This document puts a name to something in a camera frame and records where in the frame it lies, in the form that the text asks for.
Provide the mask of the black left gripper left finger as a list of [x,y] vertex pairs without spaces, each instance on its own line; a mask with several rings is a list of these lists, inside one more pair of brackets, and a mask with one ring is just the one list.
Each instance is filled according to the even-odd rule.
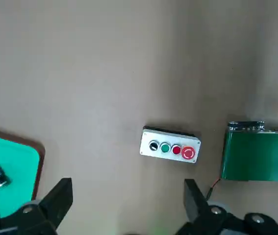
[[42,200],[0,218],[0,235],[55,235],[72,204],[72,179],[62,178]]

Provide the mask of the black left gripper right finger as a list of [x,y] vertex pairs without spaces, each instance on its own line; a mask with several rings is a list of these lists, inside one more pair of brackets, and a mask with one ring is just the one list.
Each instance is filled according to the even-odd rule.
[[193,179],[184,180],[183,203],[189,221],[177,235],[278,235],[278,223],[265,214],[251,212],[240,219],[210,205]]

